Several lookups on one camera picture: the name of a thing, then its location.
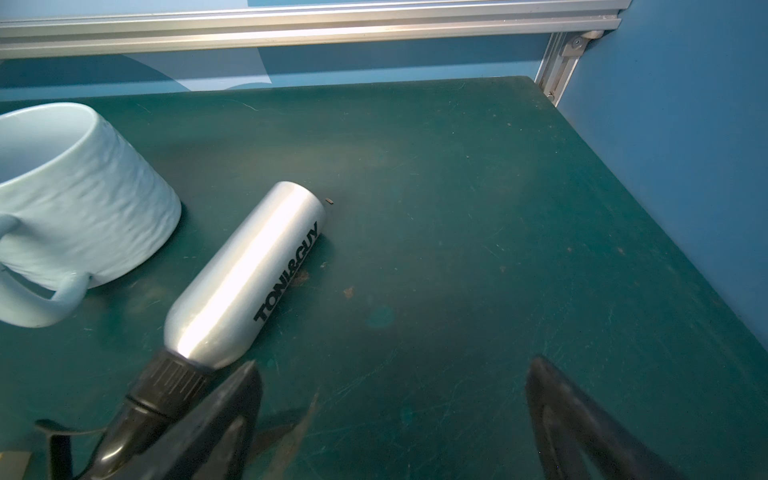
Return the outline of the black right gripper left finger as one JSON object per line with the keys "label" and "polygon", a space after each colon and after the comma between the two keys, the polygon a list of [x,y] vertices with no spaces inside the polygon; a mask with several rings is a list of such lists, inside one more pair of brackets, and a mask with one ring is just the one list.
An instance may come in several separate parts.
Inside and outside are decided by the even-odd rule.
{"label": "black right gripper left finger", "polygon": [[261,399],[261,375],[248,361],[114,477],[240,479]]}

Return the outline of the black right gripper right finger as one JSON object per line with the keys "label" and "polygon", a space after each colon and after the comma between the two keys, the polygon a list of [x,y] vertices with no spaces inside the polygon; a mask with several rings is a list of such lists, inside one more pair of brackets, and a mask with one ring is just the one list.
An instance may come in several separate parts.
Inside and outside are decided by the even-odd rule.
{"label": "black right gripper right finger", "polygon": [[549,359],[535,356],[525,394],[547,479],[589,479],[588,458],[605,479],[682,479]]}

